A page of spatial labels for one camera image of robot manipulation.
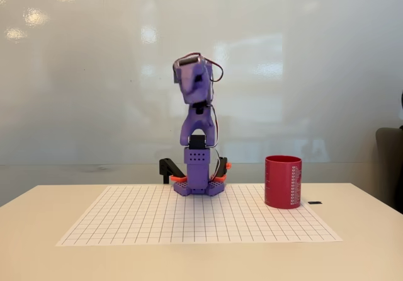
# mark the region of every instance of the gray chair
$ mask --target gray chair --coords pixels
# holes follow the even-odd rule
[[[403,164],[403,130],[380,128],[375,134],[385,203],[396,208],[396,188]]]

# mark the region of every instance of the white wall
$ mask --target white wall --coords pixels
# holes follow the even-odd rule
[[[173,60],[221,63],[220,151],[373,161],[400,126],[403,0],[0,0],[0,164],[181,162]]]

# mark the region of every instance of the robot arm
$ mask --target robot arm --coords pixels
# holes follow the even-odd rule
[[[190,53],[173,64],[174,82],[179,84],[184,103],[189,105],[188,116],[182,129],[180,143],[185,146],[184,163],[187,164],[187,176],[168,158],[160,160],[160,174],[167,183],[168,176],[175,181],[174,190],[182,196],[189,194],[216,195],[224,190],[224,181],[230,163],[227,158],[219,160],[212,177],[209,175],[210,149],[218,143],[219,127],[217,126],[217,141],[211,116],[213,83],[213,68],[215,62],[206,59],[200,53]],[[204,135],[193,135],[196,129],[201,129]]]

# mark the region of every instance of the red cup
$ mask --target red cup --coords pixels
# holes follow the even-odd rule
[[[277,209],[295,209],[301,203],[302,160],[293,156],[266,157],[264,202]]]

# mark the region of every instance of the black object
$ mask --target black object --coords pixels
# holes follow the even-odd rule
[[[227,174],[227,163],[228,159],[226,157],[220,157],[220,166],[217,170],[217,174],[215,175],[216,177],[223,177],[225,174]]]
[[[403,93],[401,98],[402,108],[403,108]],[[395,190],[395,209],[403,214],[403,164],[400,168],[399,179],[397,180],[396,190]]]
[[[193,109],[196,109],[196,114],[201,115],[204,112],[204,108],[207,107],[207,100],[201,101],[199,103],[194,103],[191,106]]]
[[[182,173],[181,169],[170,159],[164,158],[159,160],[159,174],[164,177],[164,184],[169,183],[169,177],[175,176],[182,178],[185,175]]]
[[[206,135],[190,135],[189,149],[203,150],[206,148]]]
[[[195,77],[195,83],[198,83],[199,81],[203,81],[203,76],[201,76],[201,75],[196,75],[196,77]]]

